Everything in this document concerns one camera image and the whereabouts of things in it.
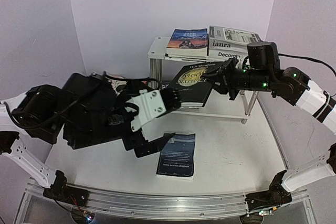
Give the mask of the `brown Decorate book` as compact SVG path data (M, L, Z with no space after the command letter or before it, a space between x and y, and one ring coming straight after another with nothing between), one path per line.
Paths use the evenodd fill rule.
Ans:
M231 51L231 50L209 50L208 57L209 58L235 58L237 60L244 60L248 56L247 53L244 52L237 52L237 51Z

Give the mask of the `dark blue paperback book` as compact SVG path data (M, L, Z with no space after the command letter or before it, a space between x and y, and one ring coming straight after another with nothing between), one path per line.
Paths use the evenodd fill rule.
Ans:
M193 180L196 134L175 134L161 150L156 176Z

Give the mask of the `black notebook with barcode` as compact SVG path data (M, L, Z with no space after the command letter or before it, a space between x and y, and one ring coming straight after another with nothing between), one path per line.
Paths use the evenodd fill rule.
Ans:
M224 62L204 62L184 66L167 88L175 89L181 97L181 108L202 108L211 93L212 84L202 75L220 67Z

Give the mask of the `grey photo cover book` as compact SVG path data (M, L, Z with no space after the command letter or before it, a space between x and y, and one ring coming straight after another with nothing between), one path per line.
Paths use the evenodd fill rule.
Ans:
M247 45L261 41L257 33L231 29L219 26L210 26L208 31L209 49L230 50L247 53Z

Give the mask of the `blue orange paperback book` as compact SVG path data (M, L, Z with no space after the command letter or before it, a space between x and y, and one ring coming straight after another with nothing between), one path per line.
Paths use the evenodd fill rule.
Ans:
M208 51L208 32L203 29L175 29L166 47L166 54L204 58Z

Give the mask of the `52-Storey Treehouse book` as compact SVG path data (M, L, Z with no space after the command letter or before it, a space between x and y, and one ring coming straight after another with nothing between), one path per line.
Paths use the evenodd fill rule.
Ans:
M169 86L169 84L170 84L170 82L168 82L168 81L164 81L164 82L162 82L162 86L161 86L161 88L162 88L162 89L165 89L165 88L167 88L167 87Z

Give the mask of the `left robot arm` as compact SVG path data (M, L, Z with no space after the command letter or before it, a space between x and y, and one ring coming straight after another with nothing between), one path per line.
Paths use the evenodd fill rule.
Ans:
M151 88L152 78L125 79L116 91L114 77L73 73L62 88L44 84L1 101L1 154L23 168L43 188L43 196L77 207L89 192L68 185L65 174L45 165L21 140L22 135L55 144L59 135L74 150L121 140L136 157L160 152L172 134L152 141L142 128L181 107L173 88Z

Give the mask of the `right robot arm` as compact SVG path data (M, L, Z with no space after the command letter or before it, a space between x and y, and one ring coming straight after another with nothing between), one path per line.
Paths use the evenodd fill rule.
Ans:
M247 45L249 67L236 68L236 59L229 59L202 78L210 81L219 94L234 100L239 91L270 92L292 106L308 112L335 133L335 99L322 90L307 74L296 67L280 67L274 42L258 41ZM316 159L299 168L283 170L275 175L268 190L245 196L248 215L263 216L292 202L291 192L335 176L335 145Z

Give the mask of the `white pink plate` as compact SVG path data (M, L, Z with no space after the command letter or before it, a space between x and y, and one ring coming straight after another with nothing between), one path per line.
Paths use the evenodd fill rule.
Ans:
M109 80L111 80L111 85L114 89L117 89L117 88L124 88L124 86L126 85L127 81L124 77L122 76L118 76L118 75L109 75L107 76L107 78Z

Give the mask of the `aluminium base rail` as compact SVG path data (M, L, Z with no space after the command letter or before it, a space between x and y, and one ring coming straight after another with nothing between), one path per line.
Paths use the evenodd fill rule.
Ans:
M65 206L117 217L147 220L189 221L223 219L242 215L271 215L280 205L266 204L245 193L217 195L146 195L123 193L68 184L76 201L67 199Z

